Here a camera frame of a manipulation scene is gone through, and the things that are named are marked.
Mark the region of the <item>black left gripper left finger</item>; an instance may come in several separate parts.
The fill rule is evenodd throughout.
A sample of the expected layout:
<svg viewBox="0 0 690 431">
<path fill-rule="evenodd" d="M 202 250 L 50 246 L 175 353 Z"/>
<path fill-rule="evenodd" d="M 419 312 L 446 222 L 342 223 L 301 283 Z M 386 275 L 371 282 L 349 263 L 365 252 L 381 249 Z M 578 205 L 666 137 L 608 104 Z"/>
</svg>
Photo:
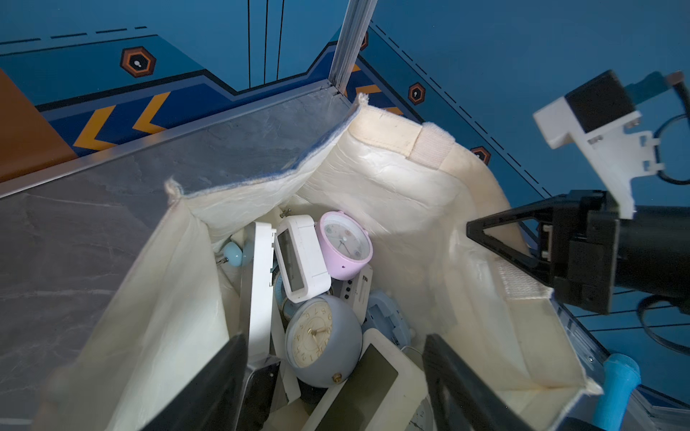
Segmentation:
<svg viewBox="0 0 690 431">
<path fill-rule="evenodd" d="M 236 335 L 143 429 L 235 429 L 246 366 L 246 339 Z"/>
</svg>

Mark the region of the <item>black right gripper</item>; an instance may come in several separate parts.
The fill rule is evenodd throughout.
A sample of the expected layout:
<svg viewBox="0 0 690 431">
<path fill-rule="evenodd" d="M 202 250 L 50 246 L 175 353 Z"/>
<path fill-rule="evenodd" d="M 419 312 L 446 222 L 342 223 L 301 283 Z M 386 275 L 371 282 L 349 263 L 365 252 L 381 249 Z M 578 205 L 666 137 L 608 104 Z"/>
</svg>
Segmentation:
<svg viewBox="0 0 690 431">
<path fill-rule="evenodd" d="M 549 258 L 524 254 L 487 229 L 534 219 Z M 577 190 L 466 224 L 466 236 L 555 291 L 557 301 L 610 314 L 614 290 L 632 289 L 689 312 L 689 209 L 642 206 L 620 217 L 602 191 Z"/>
</svg>

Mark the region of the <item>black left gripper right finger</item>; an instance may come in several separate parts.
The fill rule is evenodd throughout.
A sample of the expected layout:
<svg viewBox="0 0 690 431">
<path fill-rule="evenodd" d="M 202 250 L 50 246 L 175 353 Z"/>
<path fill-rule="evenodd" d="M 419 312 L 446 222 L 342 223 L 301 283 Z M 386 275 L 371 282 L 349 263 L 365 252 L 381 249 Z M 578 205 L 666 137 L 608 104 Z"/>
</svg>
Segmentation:
<svg viewBox="0 0 690 431">
<path fill-rule="evenodd" d="M 530 429 L 440 335 L 427 336 L 422 359 L 437 429 Z"/>
</svg>

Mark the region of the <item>large white digital clock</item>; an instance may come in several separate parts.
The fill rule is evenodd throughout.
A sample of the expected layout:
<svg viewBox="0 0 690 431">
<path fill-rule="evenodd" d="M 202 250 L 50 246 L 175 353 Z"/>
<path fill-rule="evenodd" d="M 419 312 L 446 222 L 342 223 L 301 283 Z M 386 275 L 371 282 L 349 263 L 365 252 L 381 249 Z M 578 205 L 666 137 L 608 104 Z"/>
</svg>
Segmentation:
<svg viewBox="0 0 690 431">
<path fill-rule="evenodd" d="M 381 332 L 369 329 L 350 378 L 323 395 L 303 429 L 404 430 L 427 396 L 422 370 Z"/>
</svg>

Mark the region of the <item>light blue triangular clock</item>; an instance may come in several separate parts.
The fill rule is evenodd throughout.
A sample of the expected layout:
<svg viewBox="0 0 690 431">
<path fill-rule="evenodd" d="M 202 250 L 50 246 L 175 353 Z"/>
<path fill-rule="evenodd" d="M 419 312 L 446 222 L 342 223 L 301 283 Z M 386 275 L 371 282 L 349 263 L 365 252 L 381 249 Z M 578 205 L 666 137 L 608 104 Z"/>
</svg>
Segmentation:
<svg viewBox="0 0 690 431">
<path fill-rule="evenodd" d="M 397 348 L 413 344 L 414 330 L 410 327 L 395 299 L 381 290 L 372 291 L 368 298 L 362 332 L 376 329 Z"/>
</svg>

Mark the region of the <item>white round alarm clock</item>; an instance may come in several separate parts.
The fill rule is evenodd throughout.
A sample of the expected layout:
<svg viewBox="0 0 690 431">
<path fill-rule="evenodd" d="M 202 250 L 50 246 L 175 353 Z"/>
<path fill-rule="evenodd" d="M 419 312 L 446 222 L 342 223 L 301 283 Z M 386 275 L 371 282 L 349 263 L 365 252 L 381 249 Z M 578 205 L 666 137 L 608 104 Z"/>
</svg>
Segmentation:
<svg viewBox="0 0 690 431">
<path fill-rule="evenodd" d="M 285 288 L 283 287 L 283 280 L 280 273 L 274 277 L 274 296 L 278 305 L 278 310 L 280 312 L 282 321 L 284 323 L 289 323 L 293 316 L 298 311 L 300 304 L 293 303 L 287 297 Z"/>
</svg>

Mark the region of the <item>cream canvas bag blue print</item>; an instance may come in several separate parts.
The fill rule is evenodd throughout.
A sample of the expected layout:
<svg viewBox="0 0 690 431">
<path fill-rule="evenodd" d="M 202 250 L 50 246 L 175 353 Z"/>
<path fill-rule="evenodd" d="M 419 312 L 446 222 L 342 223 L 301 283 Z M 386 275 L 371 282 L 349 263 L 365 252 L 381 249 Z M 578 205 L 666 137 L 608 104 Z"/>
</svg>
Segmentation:
<svg viewBox="0 0 690 431">
<path fill-rule="evenodd" d="M 436 333 L 532 429 L 554 430 L 602 388 L 587 376 L 552 291 L 483 249 L 466 224 L 509 203 L 490 170 L 438 126 L 359 97 L 287 170 L 186 193 L 167 212 L 73 366 L 47 389 L 38 430 L 140 430 L 242 334 L 221 248 L 280 211 L 340 210 L 372 241 L 375 285 L 417 332 Z"/>
</svg>

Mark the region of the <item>brown rectangular mirror clock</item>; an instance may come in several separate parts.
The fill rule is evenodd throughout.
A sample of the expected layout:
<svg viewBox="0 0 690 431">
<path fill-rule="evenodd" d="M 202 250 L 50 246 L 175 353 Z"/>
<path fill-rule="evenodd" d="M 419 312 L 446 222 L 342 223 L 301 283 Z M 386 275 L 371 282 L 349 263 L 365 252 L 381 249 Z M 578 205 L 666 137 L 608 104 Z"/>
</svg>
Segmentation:
<svg viewBox="0 0 690 431">
<path fill-rule="evenodd" d="M 249 362 L 253 363 L 269 357 L 271 351 L 275 230 L 271 224 L 252 222 L 244 232 L 240 328 L 247 339 Z"/>
</svg>

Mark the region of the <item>light blue round clock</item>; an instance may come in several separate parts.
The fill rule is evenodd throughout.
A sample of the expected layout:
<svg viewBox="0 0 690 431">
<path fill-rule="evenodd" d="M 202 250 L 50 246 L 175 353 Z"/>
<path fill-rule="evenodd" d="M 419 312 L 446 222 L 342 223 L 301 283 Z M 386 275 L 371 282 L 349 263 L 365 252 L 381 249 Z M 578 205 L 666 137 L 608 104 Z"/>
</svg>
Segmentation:
<svg viewBox="0 0 690 431">
<path fill-rule="evenodd" d="M 234 241 L 229 241 L 221 251 L 217 265 L 230 265 L 234 268 L 247 266 L 252 261 L 252 251 L 245 251 Z"/>
</svg>

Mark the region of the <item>small white digital clock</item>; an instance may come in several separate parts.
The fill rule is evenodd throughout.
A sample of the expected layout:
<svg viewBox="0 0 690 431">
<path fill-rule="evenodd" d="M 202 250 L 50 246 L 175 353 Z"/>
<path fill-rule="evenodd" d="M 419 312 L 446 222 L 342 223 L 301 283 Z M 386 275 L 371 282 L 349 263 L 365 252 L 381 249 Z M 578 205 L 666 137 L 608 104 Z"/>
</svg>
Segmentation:
<svg viewBox="0 0 690 431">
<path fill-rule="evenodd" d="M 326 293 L 332 279 L 310 215 L 283 219 L 274 239 L 283 287 L 289 300 L 303 303 Z"/>
</svg>

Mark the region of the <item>pink round alarm clock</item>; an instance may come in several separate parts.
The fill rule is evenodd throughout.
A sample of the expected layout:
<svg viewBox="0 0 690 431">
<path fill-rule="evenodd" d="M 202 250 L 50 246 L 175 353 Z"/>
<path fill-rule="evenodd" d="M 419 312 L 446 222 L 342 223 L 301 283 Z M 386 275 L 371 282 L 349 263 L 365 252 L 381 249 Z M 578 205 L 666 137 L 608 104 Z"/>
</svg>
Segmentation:
<svg viewBox="0 0 690 431">
<path fill-rule="evenodd" d="M 342 211 L 323 214 L 316 225 L 316 233 L 331 278 L 352 279 L 373 258 L 368 232 Z"/>
</svg>

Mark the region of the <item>small black square clock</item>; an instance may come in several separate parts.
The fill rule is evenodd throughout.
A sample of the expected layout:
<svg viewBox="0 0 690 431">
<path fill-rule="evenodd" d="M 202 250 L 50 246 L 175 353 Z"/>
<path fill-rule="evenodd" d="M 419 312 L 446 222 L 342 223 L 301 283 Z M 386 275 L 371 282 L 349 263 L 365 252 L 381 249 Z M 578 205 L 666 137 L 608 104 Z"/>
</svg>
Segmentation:
<svg viewBox="0 0 690 431">
<path fill-rule="evenodd" d="M 420 403 L 417 411 L 410 419 L 406 431 L 436 431 L 436 423 L 434 420 L 433 408 L 429 397 L 426 397 Z"/>
</svg>

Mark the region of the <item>grey rectangular clock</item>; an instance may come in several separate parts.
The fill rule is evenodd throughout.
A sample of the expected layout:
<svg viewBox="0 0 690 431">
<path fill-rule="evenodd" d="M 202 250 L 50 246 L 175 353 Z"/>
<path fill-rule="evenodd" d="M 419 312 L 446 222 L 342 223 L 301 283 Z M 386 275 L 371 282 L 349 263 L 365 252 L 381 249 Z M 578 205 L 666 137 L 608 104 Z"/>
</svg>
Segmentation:
<svg viewBox="0 0 690 431">
<path fill-rule="evenodd" d="M 271 412 L 279 375 L 280 359 L 275 356 L 255 360 L 246 366 L 235 430 L 262 430 Z"/>
</svg>

